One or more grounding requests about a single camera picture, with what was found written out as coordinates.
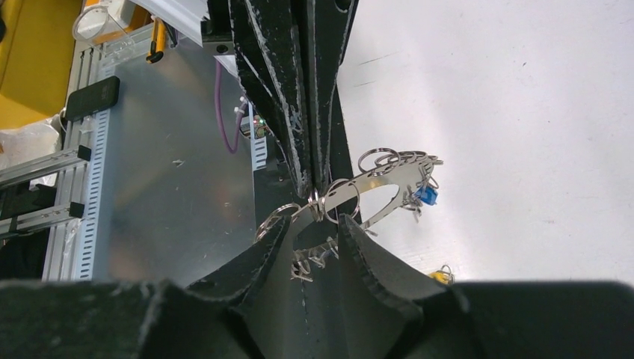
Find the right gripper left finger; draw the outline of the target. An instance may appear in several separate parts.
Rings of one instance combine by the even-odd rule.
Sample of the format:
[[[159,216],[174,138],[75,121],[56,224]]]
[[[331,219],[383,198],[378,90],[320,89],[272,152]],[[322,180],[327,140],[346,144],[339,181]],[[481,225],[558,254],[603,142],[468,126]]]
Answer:
[[[289,294],[291,245],[286,215],[256,244],[186,288],[189,305],[284,307]]]

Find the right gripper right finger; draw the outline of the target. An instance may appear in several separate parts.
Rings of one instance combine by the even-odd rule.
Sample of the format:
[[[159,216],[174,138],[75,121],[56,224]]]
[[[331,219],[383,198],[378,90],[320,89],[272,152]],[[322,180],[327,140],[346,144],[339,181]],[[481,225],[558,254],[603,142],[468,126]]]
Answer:
[[[339,216],[339,245],[351,252],[361,282],[371,297],[409,320],[427,313],[446,315],[456,309],[451,288],[416,270],[379,245],[350,216]]]

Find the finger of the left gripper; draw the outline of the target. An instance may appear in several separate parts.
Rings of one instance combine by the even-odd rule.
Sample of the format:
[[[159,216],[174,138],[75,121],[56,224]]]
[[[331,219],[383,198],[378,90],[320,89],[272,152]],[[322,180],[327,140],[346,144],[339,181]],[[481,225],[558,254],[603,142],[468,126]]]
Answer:
[[[298,27],[290,1],[230,1],[240,85],[280,145],[295,192],[313,187]]]
[[[330,131],[336,80],[350,37],[357,1],[307,1],[304,22],[304,80],[307,91],[313,191],[328,184]]]

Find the yellow tagged key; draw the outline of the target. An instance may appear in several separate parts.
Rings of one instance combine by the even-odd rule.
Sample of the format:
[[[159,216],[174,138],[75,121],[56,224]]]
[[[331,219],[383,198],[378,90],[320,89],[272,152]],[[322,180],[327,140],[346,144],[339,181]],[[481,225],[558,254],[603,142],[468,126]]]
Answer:
[[[455,282],[455,276],[449,265],[443,265],[440,269],[428,274],[432,279],[441,282],[445,285],[452,285]]]

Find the metal disc keyring holder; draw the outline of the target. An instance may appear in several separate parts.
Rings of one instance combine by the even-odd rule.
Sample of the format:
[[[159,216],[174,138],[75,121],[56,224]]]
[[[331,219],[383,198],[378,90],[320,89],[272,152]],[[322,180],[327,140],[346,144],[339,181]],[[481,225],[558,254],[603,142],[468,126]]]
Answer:
[[[293,233],[300,233],[309,225],[321,219],[337,225],[339,221],[332,214],[340,213],[340,207],[352,201],[354,209],[351,217],[360,213],[362,195],[371,191],[392,186],[396,192],[374,215],[363,219],[360,226],[373,236],[372,226],[382,221],[397,209],[413,213],[418,220],[422,208],[428,206],[415,197],[415,192],[426,186],[437,191],[439,185],[433,176],[434,169],[443,165],[438,156],[419,150],[396,151],[391,148],[377,147],[366,151],[357,162],[360,173],[350,179],[335,179],[323,195],[309,199],[306,204],[288,203],[272,211],[258,226],[253,244],[261,240],[276,221],[288,215],[291,218]]]

